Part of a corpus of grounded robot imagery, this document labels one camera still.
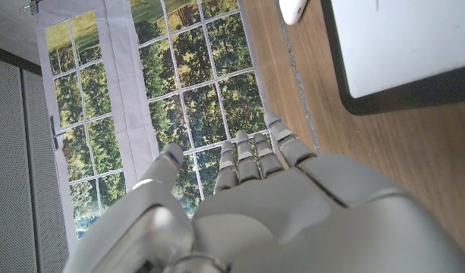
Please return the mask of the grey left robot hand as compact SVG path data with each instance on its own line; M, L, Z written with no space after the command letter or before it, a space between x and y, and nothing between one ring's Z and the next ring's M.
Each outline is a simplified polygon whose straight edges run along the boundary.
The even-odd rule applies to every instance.
M222 144L213 194L188 216L168 144L77 244L67 272L465 272L465 254L403 187L317 155L272 112L270 137Z

